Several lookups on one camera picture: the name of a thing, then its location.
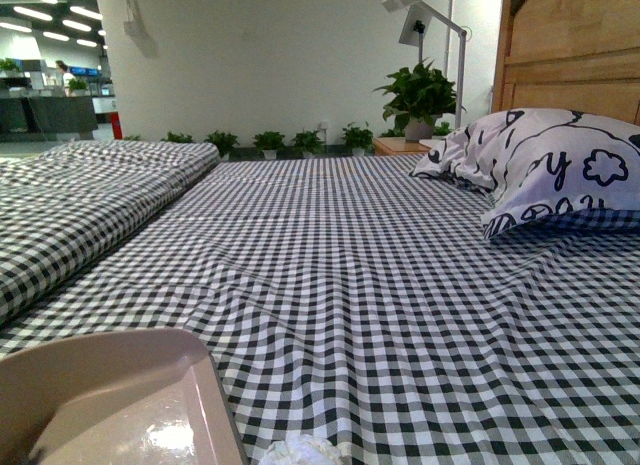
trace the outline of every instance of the wooden bed frame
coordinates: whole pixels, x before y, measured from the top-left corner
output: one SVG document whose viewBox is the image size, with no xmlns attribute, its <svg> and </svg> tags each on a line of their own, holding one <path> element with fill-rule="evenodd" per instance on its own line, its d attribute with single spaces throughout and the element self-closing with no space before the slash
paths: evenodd
<svg viewBox="0 0 640 465">
<path fill-rule="evenodd" d="M 640 125 L 640 0 L 504 0 L 492 111 L 565 108 Z"/>
</svg>

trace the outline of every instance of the checkered blanket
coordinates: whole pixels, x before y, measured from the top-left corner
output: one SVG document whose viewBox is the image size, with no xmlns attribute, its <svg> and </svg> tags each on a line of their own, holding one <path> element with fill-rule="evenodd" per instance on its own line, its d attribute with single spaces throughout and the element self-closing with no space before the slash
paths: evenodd
<svg viewBox="0 0 640 465">
<path fill-rule="evenodd" d="M 80 141 L 0 165 L 0 325 L 211 169 L 210 144 Z"/>
<path fill-rule="evenodd" d="M 300 433 L 361 464 L 640 460 L 640 237 L 520 227 L 417 158 L 221 164 L 0 331 L 7 354 L 180 327 L 253 463 Z"/>
</svg>

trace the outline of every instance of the floor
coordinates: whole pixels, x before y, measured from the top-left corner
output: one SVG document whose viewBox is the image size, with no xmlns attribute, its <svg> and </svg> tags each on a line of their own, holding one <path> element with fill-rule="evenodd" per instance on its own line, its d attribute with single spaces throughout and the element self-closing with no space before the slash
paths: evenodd
<svg viewBox="0 0 640 465">
<path fill-rule="evenodd" d="M 74 139 L 73 135 L 61 136 L 58 141 L 41 142 L 0 142 L 0 162 L 33 157 L 66 141 Z M 96 140 L 112 140 L 113 131 L 110 123 L 98 124 L 98 129 L 93 131 Z"/>
</svg>

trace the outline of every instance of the pink tray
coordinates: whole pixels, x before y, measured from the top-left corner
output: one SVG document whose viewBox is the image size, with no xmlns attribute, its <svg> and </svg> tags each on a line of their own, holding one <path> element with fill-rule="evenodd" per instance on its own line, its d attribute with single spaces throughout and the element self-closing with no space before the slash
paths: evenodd
<svg viewBox="0 0 640 465">
<path fill-rule="evenodd" d="M 0 361 L 0 417 L 6 465 L 248 463 L 207 349 L 177 329 L 86 335 L 9 355 Z"/>
</svg>

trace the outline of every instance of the checkered bed sheet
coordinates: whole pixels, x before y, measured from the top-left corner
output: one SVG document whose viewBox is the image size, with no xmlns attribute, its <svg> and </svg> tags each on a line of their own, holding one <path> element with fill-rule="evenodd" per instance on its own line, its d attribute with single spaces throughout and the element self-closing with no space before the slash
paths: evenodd
<svg viewBox="0 0 640 465">
<path fill-rule="evenodd" d="M 356 464 L 640 460 L 640 238 L 518 229 L 419 157 L 221 164 L 0 331 L 7 354 L 180 327 L 246 451 L 328 438 Z"/>
</svg>

